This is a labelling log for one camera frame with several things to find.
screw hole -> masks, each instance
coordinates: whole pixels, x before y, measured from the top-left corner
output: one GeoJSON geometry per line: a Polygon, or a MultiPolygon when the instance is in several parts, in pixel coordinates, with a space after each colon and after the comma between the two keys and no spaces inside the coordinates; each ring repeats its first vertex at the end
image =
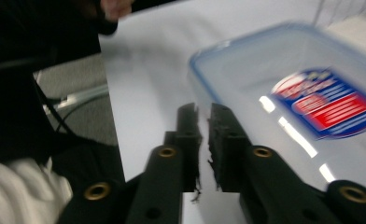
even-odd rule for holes
{"type": "Polygon", "coordinates": [[[268,158],[273,155],[273,153],[265,148],[256,148],[253,153],[258,157],[268,158]]]}
{"type": "Polygon", "coordinates": [[[90,201],[101,200],[110,193],[110,185],[106,182],[94,184],[87,188],[84,197],[90,201]]]}
{"type": "Polygon", "coordinates": [[[366,192],[361,189],[345,186],[340,188],[340,193],[349,201],[366,203],[366,192]]]}
{"type": "Polygon", "coordinates": [[[317,216],[317,214],[314,213],[311,210],[308,210],[308,209],[303,210],[303,216],[306,217],[309,220],[312,220],[312,221],[318,221],[319,220],[319,217],[317,216]]]}
{"type": "Polygon", "coordinates": [[[169,148],[169,147],[163,148],[159,152],[159,155],[161,157],[165,157],[165,158],[173,157],[173,156],[175,156],[175,154],[176,154],[176,150],[174,150],[173,148],[169,148]]]}
{"type": "Polygon", "coordinates": [[[146,212],[146,217],[150,219],[157,219],[161,216],[161,211],[158,208],[150,208],[146,212]]]}

label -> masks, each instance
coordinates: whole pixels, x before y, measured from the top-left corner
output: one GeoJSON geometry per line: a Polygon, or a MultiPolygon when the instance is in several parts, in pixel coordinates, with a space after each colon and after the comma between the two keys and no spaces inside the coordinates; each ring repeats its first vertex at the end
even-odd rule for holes
{"type": "Polygon", "coordinates": [[[311,69],[284,78],[272,95],[318,138],[366,131],[366,94],[331,69],[311,69]]]}

clear plastic container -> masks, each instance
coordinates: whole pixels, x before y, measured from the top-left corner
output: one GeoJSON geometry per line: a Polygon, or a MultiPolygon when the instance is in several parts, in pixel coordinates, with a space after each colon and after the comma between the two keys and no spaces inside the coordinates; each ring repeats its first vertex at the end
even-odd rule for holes
{"type": "Polygon", "coordinates": [[[271,94],[282,79],[312,68],[332,68],[366,94],[366,55],[305,24],[225,41],[190,59],[200,110],[232,109],[255,145],[278,151],[304,182],[324,189],[334,179],[366,187],[366,130],[319,139],[271,94]]]}

white surface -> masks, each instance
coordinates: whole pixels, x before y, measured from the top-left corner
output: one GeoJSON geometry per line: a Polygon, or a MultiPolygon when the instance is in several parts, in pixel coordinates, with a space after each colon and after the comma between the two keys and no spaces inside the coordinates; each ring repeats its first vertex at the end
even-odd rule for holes
{"type": "Polygon", "coordinates": [[[327,30],[342,41],[366,52],[366,14],[335,23],[327,30]]]}
{"type": "MultiPolygon", "coordinates": [[[[284,21],[312,22],[314,0],[192,0],[144,11],[121,21],[101,39],[107,81],[127,180],[143,172],[149,152],[176,129],[176,110],[194,97],[188,60],[199,49],[284,21]]],[[[215,192],[206,160],[206,121],[201,149],[203,196],[185,194],[184,223],[245,223],[236,194],[215,192]]]]}
{"type": "Polygon", "coordinates": [[[366,0],[319,0],[316,24],[325,26],[348,17],[366,13],[366,0]]]}

hand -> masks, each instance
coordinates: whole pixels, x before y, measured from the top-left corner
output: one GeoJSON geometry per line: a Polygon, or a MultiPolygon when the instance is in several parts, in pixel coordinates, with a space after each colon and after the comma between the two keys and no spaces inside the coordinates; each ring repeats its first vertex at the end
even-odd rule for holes
{"type": "Polygon", "coordinates": [[[132,12],[133,0],[101,0],[101,8],[108,21],[116,22],[132,12]]]}

